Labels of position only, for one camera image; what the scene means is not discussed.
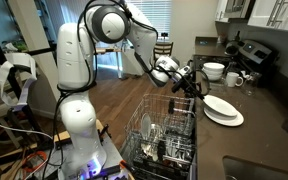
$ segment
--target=dark countertop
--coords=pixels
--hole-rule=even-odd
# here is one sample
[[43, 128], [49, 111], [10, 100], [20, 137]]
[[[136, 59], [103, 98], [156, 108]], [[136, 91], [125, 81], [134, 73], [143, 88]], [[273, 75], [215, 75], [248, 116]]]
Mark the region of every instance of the dark countertop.
[[227, 56], [225, 45], [217, 43], [216, 37], [196, 37], [195, 54], [204, 56]]
[[199, 180], [224, 180], [225, 155], [288, 171], [288, 133], [281, 128], [288, 110], [268, 90], [258, 89], [255, 97], [244, 95], [239, 87], [210, 94], [231, 103], [244, 116], [244, 123], [219, 125], [203, 113], [203, 103], [197, 100]]

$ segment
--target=dishwasher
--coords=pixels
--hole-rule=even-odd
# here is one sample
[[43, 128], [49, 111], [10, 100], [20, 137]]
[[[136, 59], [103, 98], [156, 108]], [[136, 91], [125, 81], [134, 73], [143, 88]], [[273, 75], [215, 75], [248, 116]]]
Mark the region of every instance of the dishwasher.
[[196, 179], [194, 105], [194, 98], [143, 96], [120, 150], [135, 179]]

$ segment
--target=white mug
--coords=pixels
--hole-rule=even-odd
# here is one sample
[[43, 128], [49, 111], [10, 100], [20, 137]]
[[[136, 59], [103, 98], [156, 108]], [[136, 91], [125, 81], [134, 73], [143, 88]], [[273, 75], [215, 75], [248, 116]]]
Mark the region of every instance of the white mug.
[[228, 87], [241, 86], [243, 84], [243, 78], [235, 72], [228, 72], [225, 79]]

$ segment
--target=white cabinet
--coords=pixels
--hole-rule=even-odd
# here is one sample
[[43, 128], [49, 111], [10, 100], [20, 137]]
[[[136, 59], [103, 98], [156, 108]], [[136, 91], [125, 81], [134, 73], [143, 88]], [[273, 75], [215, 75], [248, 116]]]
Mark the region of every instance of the white cabinet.
[[288, 30], [288, 0], [256, 1], [248, 25]]
[[215, 21], [228, 22], [228, 18], [224, 18], [226, 4], [228, 0], [219, 0], [215, 14]]

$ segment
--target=kitchen sink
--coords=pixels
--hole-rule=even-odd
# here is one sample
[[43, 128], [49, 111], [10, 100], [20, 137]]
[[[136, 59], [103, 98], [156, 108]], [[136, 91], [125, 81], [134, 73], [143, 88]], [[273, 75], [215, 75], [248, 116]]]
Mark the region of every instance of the kitchen sink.
[[232, 156], [223, 157], [226, 180], [288, 180], [288, 172]]

